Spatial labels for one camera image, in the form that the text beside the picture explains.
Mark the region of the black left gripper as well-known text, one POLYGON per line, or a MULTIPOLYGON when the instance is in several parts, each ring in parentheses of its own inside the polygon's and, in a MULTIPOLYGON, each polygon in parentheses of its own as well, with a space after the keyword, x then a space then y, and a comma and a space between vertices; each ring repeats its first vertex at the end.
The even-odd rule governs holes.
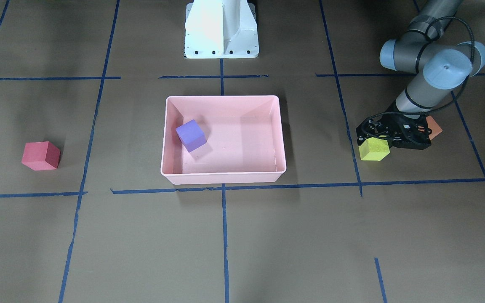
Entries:
POLYGON ((424 150, 431 146, 429 135, 432 130, 425 115, 414 119, 402 114, 388 114, 384 117, 384 125, 387 136, 391 137, 387 140, 389 147, 424 150))

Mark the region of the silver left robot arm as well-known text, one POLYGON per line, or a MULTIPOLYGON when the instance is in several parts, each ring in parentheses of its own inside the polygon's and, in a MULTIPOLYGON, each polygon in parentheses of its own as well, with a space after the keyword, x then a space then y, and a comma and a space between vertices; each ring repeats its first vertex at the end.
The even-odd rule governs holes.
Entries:
POLYGON ((466 22, 468 41, 457 45, 437 42, 456 19, 460 5, 460 0, 427 1, 398 40, 383 44, 381 65, 415 77, 385 112, 357 127, 359 146, 370 138, 404 149, 423 150, 431 145, 428 115, 442 110, 442 100, 454 89, 464 89, 467 80, 485 66, 485 46, 474 40, 466 22))

